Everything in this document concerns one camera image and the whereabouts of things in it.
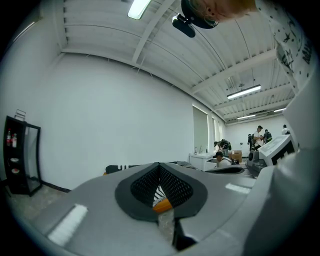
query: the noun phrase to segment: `desk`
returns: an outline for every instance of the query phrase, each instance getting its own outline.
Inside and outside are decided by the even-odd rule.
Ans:
[[[201,154],[189,154],[189,163],[201,171],[207,171],[216,167],[216,163],[207,162],[216,155],[216,151],[213,153],[201,153]]]

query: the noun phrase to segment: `bottle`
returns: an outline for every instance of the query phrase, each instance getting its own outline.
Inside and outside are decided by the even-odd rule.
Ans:
[[[16,147],[17,147],[17,134],[16,134],[16,133],[13,135],[12,147],[13,147],[13,148],[16,148]]]
[[[8,129],[8,134],[6,135],[6,145],[10,146],[11,145],[11,129]]]

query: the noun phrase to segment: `cardboard box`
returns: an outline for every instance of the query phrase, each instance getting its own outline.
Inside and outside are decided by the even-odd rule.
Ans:
[[[238,160],[239,163],[242,162],[242,151],[241,150],[232,150],[231,158]]]

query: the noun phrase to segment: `black camera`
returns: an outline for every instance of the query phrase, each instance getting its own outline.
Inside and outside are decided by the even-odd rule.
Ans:
[[[190,38],[194,38],[196,36],[195,29],[191,25],[191,22],[180,13],[172,18],[172,25]]]

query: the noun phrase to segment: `black and white printed fabric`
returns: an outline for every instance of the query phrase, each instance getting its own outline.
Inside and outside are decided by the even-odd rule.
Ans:
[[[269,0],[255,0],[255,5],[269,20],[277,42],[277,59],[297,94],[319,68],[317,53],[299,23],[284,7]]]

